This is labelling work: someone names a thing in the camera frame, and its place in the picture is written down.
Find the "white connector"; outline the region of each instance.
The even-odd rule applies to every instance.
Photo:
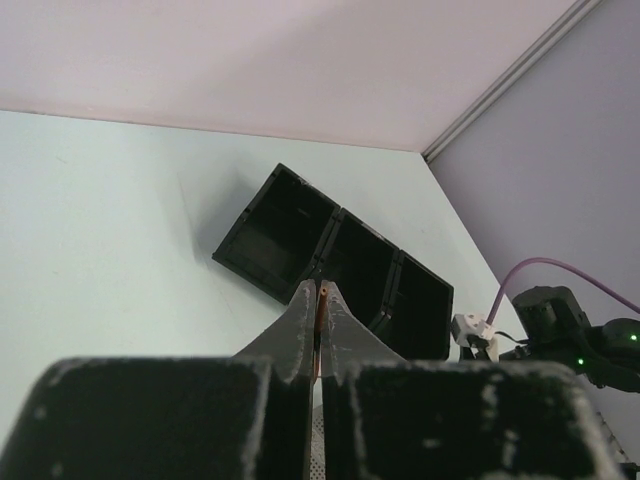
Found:
[[[482,314],[457,313],[453,316],[451,333],[455,342],[461,347],[489,348],[495,332]]]

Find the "black plastic container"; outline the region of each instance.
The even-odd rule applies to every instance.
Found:
[[[311,276],[340,207],[282,164],[213,259],[282,303]]]
[[[384,316],[398,248],[342,209],[313,278],[335,282],[351,313],[369,326]]]
[[[408,360],[449,356],[453,287],[404,251],[400,252],[387,315],[370,326]]]

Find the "perforated metal plate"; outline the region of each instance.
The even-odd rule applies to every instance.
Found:
[[[325,480],[324,415],[322,405],[311,413],[311,480]]]

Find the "purple cable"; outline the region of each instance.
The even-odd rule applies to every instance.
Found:
[[[576,267],[574,267],[572,265],[569,265],[568,263],[561,262],[560,260],[554,260],[553,258],[532,257],[532,258],[527,258],[526,260],[523,260],[522,262],[517,264],[515,267],[513,267],[511,269],[511,271],[509,273],[507,273],[507,276],[504,277],[504,280],[502,281],[502,284],[500,285],[500,288],[498,289],[498,295],[496,295],[496,299],[493,301],[493,305],[491,306],[491,311],[489,312],[489,316],[487,317],[487,323],[489,325],[491,325],[493,323],[493,321],[495,320],[496,313],[498,313],[498,308],[500,308],[500,302],[502,301],[502,296],[504,295],[504,291],[505,291],[505,289],[507,287],[507,283],[509,283],[509,280],[511,280],[511,277],[513,277],[516,273],[518,273],[520,270],[522,270],[527,265],[531,265],[533,263],[548,263],[549,265],[555,265],[556,267],[564,268],[565,270],[568,270],[571,273],[574,273],[574,274],[578,275],[579,277],[582,277],[583,279],[585,279],[590,284],[598,287],[600,290],[602,290],[607,295],[615,298],[620,303],[622,303],[623,305],[629,307],[631,310],[633,310],[637,314],[640,314],[640,307],[638,307],[634,303],[631,303],[629,300],[624,298],[622,295],[617,294],[616,292],[611,290],[609,287],[607,287],[605,284],[603,284],[602,282],[599,282],[598,280],[593,278],[591,275],[587,275],[582,270],[579,270]]]

